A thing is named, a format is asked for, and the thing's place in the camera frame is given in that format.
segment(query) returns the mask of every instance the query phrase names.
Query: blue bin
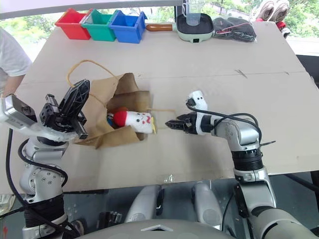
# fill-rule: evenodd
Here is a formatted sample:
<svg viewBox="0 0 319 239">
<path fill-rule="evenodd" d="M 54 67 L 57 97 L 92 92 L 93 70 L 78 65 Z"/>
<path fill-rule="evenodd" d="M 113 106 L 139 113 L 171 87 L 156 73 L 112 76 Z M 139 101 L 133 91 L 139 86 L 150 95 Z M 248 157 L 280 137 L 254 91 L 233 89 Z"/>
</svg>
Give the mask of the blue bin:
<svg viewBox="0 0 319 239">
<path fill-rule="evenodd" d="M 144 12 L 140 16 L 126 16 L 122 11 L 116 10 L 109 28 L 114 30 L 119 42 L 139 43 L 145 31 L 145 19 L 147 17 Z"/>
</svg>

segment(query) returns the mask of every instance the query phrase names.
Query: green bin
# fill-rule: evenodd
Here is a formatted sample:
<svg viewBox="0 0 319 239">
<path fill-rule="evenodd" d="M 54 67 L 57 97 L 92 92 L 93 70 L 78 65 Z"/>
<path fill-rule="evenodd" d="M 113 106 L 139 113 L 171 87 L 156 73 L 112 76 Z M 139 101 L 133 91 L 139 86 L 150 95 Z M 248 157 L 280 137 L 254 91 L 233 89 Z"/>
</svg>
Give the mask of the green bin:
<svg viewBox="0 0 319 239">
<path fill-rule="evenodd" d="M 95 41 L 115 41 L 116 36 L 109 28 L 113 14 L 101 14 L 94 9 L 83 21 L 81 26 L 86 28 Z"/>
</svg>

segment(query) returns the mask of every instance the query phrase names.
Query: pan handle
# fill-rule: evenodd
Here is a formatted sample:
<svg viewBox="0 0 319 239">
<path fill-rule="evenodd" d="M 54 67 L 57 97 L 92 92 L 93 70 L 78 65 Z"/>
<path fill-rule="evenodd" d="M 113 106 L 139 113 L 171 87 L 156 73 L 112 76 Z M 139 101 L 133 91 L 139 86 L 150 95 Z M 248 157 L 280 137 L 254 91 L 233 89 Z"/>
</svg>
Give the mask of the pan handle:
<svg viewBox="0 0 319 239">
<path fill-rule="evenodd" d="M 172 24 L 148 24 L 146 26 L 148 31 L 173 31 Z"/>
</svg>

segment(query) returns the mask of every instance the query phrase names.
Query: red hat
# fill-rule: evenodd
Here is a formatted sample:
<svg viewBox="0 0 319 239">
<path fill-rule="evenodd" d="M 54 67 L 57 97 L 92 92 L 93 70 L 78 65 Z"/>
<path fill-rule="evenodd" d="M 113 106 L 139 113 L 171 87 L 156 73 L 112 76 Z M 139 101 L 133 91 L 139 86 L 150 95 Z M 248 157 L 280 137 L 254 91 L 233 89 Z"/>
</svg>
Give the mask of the red hat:
<svg viewBox="0 0 319 239">
<path fill-rule="evenodd" d="M 127 111 L 116 112 L 113 116 L 114 123 L 119 127 L 124 127 L 127 115 Z"/>
</svg>

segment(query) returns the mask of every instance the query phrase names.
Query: plastic bin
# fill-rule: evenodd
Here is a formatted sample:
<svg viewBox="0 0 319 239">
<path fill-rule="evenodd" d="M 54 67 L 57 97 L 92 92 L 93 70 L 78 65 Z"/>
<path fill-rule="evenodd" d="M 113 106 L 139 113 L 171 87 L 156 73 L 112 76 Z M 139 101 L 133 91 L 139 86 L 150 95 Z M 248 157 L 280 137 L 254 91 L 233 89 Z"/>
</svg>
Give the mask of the plastic bin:
<svg viewBox="0 0 319 239">
<path fill-rule="evenodd" d="M 114 31 L 109 28 L 113 16 L 112 14 L 101 14 L 95 9 L 83 20 L 81 25 L 89 31 L 95 41 L 115 41 Z"/>
<path fill-rule="evenodd" d="M 126 16 L 122 11 L 116 10 L 109 28 L 114 30 L 119 42 L 139 43 L 145 31 L 145 19 L 147 17 L 144 12 L 140 16 Z"/>
<path fill-rule="evenodd" d="M 81 26 L 81 21 L 91 13 L 78 13 L 76 10 L 69 8 L 63 16 L 55 23 L 60 26 L 64 33 L 70 39 L 89 40 L 91 38 L 87 29 Z"/>
</svg>

